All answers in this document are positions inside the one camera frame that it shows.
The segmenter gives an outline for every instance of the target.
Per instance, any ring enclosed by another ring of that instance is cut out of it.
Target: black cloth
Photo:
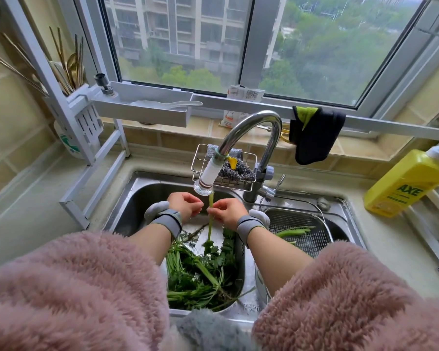
[[[290,123],[289,140],[296,144],[296,162],[309,165],[325,160],[345,124],[346,115],[319,107],[303,130],[298,109],[293,107],[293,110],[295,120]]]

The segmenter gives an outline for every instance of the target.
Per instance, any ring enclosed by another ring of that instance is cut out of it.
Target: pink fuzzy sleeve
[[[439,347],[439,309],[370,253],[336,242],[277,292],[253,334],[267,350],[427,350]]]
[[[155,350],[159,267],[119,235],[75,233],[0,267],[0,350]]]

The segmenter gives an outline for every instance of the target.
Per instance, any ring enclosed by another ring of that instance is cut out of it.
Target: white countertop
[[[132,155],[123,163],[94,211],[89,230],[102,229],[134,171],[186,177],[192,175],[190,154],[152,149],[140,149],[137,153],[141,156]],[[89,199],[91,191],[97,187],[114,158],[115,154],[111,154],[107,158],[108,162],[97,170],[95,177],[81,194],[82,201]],[[57,236],[77,230],[76,224],[59,206],[58,200],[83,167],[82,160],[65,154],[39,184],[23,194],[0,218],[0,246],[10,246],[9,251],[0,251],[0,264]],[[282,189],[345,198],[368,250],[422,296],[439,297],[439,262],[425,247],[408,221],[402,216],[392,219],[375,216],[364,209],[363,194],[374,181],[285,166],[275,166],[275,171],[275,177],[287,175]]]

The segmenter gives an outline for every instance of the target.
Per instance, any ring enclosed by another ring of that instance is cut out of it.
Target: chrome faucet
[[[237,141],[249,130],[253,129],[256,125],[265,122],[271,123],[271,135],[267,146],[265,147],[262,159],[259,163],[256,163],[255,174],[257,179],[252,183],[252,190],[250,192],[245,192],[243,195],[246,202],[255,202],[258,195],[270,200],[276,193],[276,189],[269,188],[263,183],[265,180],[271,180],[273,178],[274,169],[273,166],[268,166],[268,162],[270,161],[273,150],[275,150],[281,135],[281,118],[276,112],[270,110],[254,113],[231,129],[228,135],[224,137],[222,143],[218,146],[218,152],[221,155],[227,155]]]

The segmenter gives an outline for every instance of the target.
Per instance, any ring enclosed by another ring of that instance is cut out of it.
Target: kitchen sink
[[[195,194],[192,184],[193,182],[190,178],[135,172],[117,201],[104,229],[124,236],[135,234],[146,225],[144,214],[150,205],[166,200],[172,192],[186,191]],[[348,241],[365,248],[348,206],[345,201],[340,198],[309,194],[306,192],[278,191],[276,197],[270,203],[262,200],[261,197],[259,197],[255,203],[246,203],[242,200],[242,194],[242,191],[218,187],[215,188],[214,191],[214,200],[237,198],[244,203],[248,210],[261,209],[265,213],[267,213],[267,210],[272,210],[273,208],[285,208],[291,212],[291,214],[293,214],[293,212],[309,212],[320,217],[323,215],[333,241]],[[329,209],[322,212],[322,215],[314,206],[317,205],[317,199],[321,197],[325,198],[329,203]],[[208,197],[200,198],[204,202],[205,207],[207,207]],[[192,218],[188,224],[185,224],[183,230],[192,233],[207,223],[208,215],[204,209],[202,213]],[[192,247],[194,252],[197,251],[201,253],[201,245],[206,240],[207,230],[208,229],[204,229],[202,231],[199,240]],[[215,222],[211,236],[215,245],[218,247],[220,247],[223,242],[222,230],[221,224]],[[235,245],[239,276],[237,277],[234,288],[238,294],[243,294],[256,287],[255,262],[250,250],[244,248],[238,238],[236,238]],[[161,269],[166,272],[164,263],[161,265]],[[258,314],[264,308],[265,303],[266,301],[264,301],[258,291],[255,290],[242,296],[238,301],[234,302],[234,304],[219,313],[236,322],[252,324],[258,318]],[[182,317],[188,313],[189,311],[186,310],[170,309],[171,317]]]

